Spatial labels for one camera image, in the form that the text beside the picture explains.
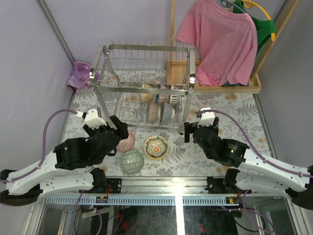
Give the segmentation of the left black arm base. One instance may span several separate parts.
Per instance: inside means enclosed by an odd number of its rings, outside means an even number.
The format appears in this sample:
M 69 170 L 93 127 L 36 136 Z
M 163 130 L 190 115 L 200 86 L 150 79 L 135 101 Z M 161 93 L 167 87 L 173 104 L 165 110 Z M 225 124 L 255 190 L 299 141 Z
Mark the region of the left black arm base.
M 84 193 L 104 193 L 104 194 L 120 194 L 122 189 L 121 178 L 107 178 L 105 181 L 92 183 L 93 187 L 89 190 L 79 190 Z

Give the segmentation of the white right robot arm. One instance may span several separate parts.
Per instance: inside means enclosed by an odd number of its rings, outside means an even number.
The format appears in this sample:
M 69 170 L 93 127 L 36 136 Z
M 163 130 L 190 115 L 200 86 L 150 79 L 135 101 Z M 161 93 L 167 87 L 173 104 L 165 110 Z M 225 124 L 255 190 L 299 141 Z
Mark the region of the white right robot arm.
M 206 158 L 227 166 L 223 188 L 228 193 L 262 191 L 290 199 L 307 210 L 313 208 L 313 168 L 300 167 L 262 156 L 252 145 L 218 136 L 219 119 L 211 125 L 184 123 L 184 141 L 193 138 Z

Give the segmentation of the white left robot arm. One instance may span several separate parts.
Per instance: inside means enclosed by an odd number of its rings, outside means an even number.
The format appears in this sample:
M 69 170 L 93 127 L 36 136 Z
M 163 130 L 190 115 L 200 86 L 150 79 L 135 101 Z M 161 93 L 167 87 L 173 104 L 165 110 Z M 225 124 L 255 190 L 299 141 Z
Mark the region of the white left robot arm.
M 24 169 L 1 171 L 0 179 L 6 184 L 0 193 L 1 204 L 24 206 L 49 194 L 102 193 L 107 189 L 105 173 L 97 165 L 116 154 L 119 142 L 129 136 L 128 125 L 115 115 L 110 116 L 114 128 L 90 112 L 77 112 L 76 116 L 84 120 L 88 137 L 67 139 Z

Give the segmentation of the brown lattice patterned bowl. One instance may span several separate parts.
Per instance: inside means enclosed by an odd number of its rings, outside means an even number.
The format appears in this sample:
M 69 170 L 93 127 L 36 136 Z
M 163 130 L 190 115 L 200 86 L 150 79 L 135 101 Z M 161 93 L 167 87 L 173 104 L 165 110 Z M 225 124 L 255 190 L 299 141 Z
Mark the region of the brown lattice patterned bowl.
M 149 102 L 148 104 L 148 111 L 147 111 L 147 122 L 154 122 L 159 120 L 161 113 L 161 106 L 154 102 Z

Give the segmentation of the tan yellow bowl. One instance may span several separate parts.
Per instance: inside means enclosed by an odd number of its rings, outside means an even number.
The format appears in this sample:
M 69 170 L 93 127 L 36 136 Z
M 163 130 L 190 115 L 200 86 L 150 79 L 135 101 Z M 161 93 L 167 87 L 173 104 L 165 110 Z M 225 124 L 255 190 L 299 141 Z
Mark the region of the tan yellow bowl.
M 143 89 L 152 89 L 153 87 L 150 86 L 149 84 L 144 83 L 144 84 L 142 84 L 142 88 Z M 141 94 L 141 102 L 142 103 L 149 103 L 153 100 L 154 100 L 154 94 L 144 94 L 144 93 Z

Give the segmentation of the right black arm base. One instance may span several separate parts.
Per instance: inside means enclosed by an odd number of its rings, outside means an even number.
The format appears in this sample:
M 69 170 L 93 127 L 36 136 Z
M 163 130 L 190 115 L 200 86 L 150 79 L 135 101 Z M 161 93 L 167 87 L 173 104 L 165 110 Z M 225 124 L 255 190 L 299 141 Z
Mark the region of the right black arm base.
M 207 177 L 206 181 L 207 186 L 205 190 L 208 191 L 209 194 L 238 194 L 242 192 L 235 185 L 225 186 L 223 184 L 224 178 Z

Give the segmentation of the blue triangle patterned bowl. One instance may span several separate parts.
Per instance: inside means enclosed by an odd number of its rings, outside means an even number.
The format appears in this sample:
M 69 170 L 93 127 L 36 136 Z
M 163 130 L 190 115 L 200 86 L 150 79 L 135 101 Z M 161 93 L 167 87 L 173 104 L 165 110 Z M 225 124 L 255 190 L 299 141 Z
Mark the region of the blue triangle patterned bowl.
M 159 87 L 161 90 L 166 90 L 166 86 L 165 85 L 160 85 Z M 162 104 L 166 101 L 167 99 L 167 95 L 166 94 L 156 94 L 155 95 L 155 103 L 156 104 Z

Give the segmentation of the steel two-tier dish rack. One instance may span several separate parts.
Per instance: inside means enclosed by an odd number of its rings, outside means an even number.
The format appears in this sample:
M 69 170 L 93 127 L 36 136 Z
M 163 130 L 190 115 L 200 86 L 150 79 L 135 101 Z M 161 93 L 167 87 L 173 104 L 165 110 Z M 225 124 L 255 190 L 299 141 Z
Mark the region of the steel two-tier dish rack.
M 196 72 L 195 51 L 187 47 L 140 44 L 99 46 L 90 81 L 105 120 L 116 115 L 130 127 L 184 132 Z M 169 121 L 148 120 L 150 102 L 171 104 Z

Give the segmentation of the green circle patterned bowl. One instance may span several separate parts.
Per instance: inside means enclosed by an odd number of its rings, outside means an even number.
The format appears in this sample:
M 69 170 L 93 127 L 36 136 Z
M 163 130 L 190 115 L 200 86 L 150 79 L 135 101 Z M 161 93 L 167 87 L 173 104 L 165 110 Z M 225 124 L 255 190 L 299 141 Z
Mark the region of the green circle patterned bowl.
M 144 157 L 137 150 L 124 153 L 120 159 L 120 168 L 124 174 L 132 175 L 138 173 L 144 166 Z

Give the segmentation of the black white patterned bowl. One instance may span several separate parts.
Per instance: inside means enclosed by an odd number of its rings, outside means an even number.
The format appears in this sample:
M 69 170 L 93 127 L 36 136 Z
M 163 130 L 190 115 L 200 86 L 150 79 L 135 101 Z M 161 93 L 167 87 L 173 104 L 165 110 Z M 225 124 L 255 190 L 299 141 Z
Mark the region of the black white patterned bowl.
M 160 123 L 168 123 L 174 118 L 175 110 L 172 105 L 164 102 L 161 106 Z

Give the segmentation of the striped white bowl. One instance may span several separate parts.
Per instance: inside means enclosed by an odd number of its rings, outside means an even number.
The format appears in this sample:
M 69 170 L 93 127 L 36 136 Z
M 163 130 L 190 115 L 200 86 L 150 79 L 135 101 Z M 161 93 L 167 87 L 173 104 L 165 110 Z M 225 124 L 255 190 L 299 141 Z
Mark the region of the striped white bowl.
M 179 88 L 175 85 L 171 86 L 171 90 L 178 90 Z M 179 97 L 176 94 L 171 94 L 169 98 L 169 104 L 175 106 L 179 101 Z

